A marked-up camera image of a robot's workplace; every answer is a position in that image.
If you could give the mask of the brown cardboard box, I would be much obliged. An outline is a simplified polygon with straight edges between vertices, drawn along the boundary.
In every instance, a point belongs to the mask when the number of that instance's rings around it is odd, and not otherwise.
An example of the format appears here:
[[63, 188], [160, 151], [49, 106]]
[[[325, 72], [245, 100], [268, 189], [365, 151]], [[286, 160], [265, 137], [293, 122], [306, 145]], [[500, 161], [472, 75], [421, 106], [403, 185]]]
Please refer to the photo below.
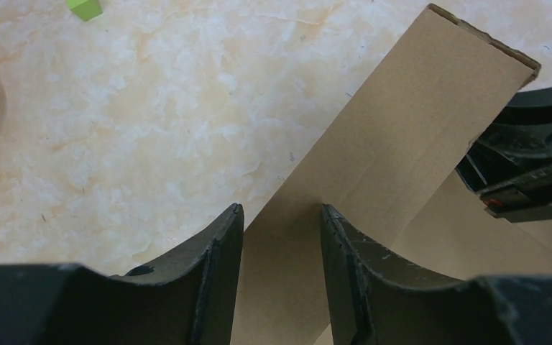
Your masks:
[[488, 216], [455, 165], [534, 81], [539, 57], [445, 1], [408, 28], [249, 224], [233, 344], [326, 343], [320, 207], [406, 261], [456, 278], [552, 274], [552, 221]]

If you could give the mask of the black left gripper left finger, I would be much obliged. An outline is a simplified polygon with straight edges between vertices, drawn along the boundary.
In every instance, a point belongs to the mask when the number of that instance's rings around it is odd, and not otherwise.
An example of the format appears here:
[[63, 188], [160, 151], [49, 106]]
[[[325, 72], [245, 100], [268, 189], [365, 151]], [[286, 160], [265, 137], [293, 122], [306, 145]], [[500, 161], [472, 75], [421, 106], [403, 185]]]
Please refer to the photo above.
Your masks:
[[0, 344], [228, 344], [243, 235], [234, 203], [125, 275], [0, 264]]

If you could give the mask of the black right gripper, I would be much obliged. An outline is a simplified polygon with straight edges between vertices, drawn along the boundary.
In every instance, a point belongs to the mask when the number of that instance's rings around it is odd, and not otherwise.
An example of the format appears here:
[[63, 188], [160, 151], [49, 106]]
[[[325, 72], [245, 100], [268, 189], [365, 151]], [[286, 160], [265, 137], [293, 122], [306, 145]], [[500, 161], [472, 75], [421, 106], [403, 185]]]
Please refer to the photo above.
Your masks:
[[552, 220], [552, 87], [516, 93], [456, 173], [496, 219]]

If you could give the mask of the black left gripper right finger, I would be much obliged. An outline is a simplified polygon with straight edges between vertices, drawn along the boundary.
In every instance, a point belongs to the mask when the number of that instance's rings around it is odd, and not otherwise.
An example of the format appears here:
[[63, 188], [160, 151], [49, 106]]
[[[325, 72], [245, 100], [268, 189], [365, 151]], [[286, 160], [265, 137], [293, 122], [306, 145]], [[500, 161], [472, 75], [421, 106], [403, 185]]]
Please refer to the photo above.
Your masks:
[[470, 280], [421, 267], [321, 206], [335, 344], [552, 344], [552, 275]]

